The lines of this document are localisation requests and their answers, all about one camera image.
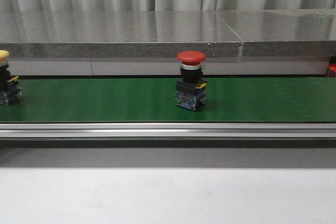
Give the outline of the white base panel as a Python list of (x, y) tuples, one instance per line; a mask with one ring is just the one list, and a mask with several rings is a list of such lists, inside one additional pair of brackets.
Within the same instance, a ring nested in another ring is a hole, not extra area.
[[(180, 62), (163, 59), (9, 59), (9, 70), (19, 76), (175, 76)], [(324, 75), (329, 60), (323, 61), (234, 61), (208, 58), (202, 64), (205, 75)]]

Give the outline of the red plastic tray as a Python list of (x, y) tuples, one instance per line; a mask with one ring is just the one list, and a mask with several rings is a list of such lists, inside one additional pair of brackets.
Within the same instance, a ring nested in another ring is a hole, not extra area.
[(336, 63), (330, 63), (328, 66), (327, 77), (336, 77)]

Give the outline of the grey stone slab left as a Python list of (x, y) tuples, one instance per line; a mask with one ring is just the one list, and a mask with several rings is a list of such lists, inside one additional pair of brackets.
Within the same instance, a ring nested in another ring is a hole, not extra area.
[(1, 48), (14, 58), (235, 58), (240, 42), (213, 12), (4, 12)]

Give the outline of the grey stone slab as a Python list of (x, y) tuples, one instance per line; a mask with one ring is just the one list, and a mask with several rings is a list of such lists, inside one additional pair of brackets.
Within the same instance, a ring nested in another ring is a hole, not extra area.
[(329, 61), (335, 56), (335, 9), (222, 10), (246, 59)]
[(240, 42), (213, 12), (4, 12), (1, 48), (14, 58), (235, 58)]

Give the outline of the grey stone slab right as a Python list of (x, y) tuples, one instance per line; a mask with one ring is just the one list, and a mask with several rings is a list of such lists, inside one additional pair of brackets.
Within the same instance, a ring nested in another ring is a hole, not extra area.
[(329, 61), (335, 56), (335, 9), (222, 10), (246, 59)]

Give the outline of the yellow push button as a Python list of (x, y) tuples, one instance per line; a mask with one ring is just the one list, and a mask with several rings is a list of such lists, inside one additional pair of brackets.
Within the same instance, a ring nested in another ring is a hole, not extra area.
[(10, 105), (22, 98), (22, 89), (18, 86), (19, 76), (12, 76), (8, 70), (7, 57), (10, 53), (1, 50), (1, 105)]

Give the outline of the green conveyor belt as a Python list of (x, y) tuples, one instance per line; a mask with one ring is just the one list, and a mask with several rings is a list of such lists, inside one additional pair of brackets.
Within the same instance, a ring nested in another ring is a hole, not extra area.
[(334, 122), (334, 78), (209, 78), (205, 105), (175, 104), (174, 78), (21, 80), (1, 122)]

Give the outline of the red push button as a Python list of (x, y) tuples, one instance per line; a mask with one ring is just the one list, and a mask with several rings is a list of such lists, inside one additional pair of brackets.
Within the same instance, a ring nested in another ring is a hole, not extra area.
[(205, 104), (207, 80), (203, 79), (202, 61), (206, 55), (200, 51), (183, 51), (176, 58), (181, 62), (181, 78), (175, 86), (176, 105), (195, 111)]

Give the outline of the aluminium conveyor frame rail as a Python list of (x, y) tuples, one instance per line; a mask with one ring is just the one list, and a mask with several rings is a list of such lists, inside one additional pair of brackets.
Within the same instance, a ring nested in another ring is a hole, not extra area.
[(335, 140), (335, 123), (3, 123), (1, 140)]

